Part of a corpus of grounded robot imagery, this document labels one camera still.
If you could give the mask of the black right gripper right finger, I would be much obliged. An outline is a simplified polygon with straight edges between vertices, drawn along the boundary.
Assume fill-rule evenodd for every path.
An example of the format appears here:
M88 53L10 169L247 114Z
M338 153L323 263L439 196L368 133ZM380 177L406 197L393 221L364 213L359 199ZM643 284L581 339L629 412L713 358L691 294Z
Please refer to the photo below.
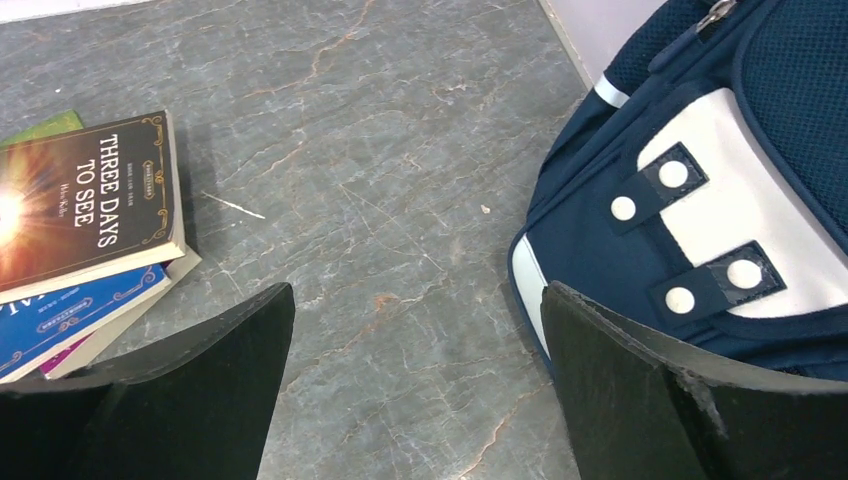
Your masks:
M554 282L541 315L584 479L843 479L847 386L704 351Z

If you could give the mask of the navy blue student backpack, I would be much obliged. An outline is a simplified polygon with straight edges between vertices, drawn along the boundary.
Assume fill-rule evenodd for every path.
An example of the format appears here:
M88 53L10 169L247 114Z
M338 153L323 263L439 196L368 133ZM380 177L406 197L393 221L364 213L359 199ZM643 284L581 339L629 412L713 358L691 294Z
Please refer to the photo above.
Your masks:
M846 3L662 3L548 152L509 262L541 352L559 282L714 354L845 380Z

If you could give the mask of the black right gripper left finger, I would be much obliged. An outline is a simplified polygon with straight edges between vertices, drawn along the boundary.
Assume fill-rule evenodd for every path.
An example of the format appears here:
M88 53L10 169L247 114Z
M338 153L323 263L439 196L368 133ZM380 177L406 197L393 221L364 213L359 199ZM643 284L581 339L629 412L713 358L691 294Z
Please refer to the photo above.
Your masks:
M292 287L57 380L1 388L5 479L253 479L292 339Z

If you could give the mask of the dark Three Days book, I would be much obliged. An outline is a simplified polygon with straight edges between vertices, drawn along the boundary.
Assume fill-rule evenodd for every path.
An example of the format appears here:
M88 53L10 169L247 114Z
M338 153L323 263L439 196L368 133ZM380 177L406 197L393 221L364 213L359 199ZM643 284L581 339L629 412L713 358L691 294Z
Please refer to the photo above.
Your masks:
M169 111L2 147L2 302L186 252Z

